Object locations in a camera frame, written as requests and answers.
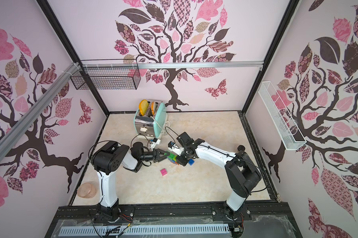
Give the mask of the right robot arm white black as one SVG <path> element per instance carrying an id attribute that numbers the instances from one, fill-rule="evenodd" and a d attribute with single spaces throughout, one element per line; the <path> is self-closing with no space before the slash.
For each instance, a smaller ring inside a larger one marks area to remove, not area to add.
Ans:
<path id="1" fill-rule="evenodd" d="M 240 145 L 236 153 L 228 152 L 202 139 L 194 140 L 185 132 L 177 137 L 177 141 L 180 147 L 176 154 L 183 162 L 203 159 L 225 169 L 232 192 L 224 203 L 224 213 L 227 218 L 236 219 L 244 202 L 262 179 L 260 168 L 252 162 L 245 147 Z"/>

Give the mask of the pink lego brick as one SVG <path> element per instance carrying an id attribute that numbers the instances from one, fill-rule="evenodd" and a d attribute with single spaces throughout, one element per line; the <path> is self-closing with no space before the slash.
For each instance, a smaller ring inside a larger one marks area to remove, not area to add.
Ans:
<path id="1" fill-rule="evenodd" d="M 168 173 L 166 169 L 162 169 L 160 172 L 162 176 L 165 176 Z"/>

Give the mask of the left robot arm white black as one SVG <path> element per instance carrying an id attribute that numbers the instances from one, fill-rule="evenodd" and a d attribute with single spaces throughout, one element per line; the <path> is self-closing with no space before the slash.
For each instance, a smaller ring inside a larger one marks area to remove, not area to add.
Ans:
<path id="1" fill-rule="evenodd" d="M 141 142 L 136 142 L 131 147 L 113 140 L 106 140 L 102 143 L 104 145 L 90 157 L 100 183 L 97 211 L 101 219 L 115 222 L 121 216 L 119 199 L 115 190 L 116 171 L 119 167 L 136 173 L 144 162 L 159 163 L 167 159 L 170 152 L 155 148 L 148 149 Z"/>

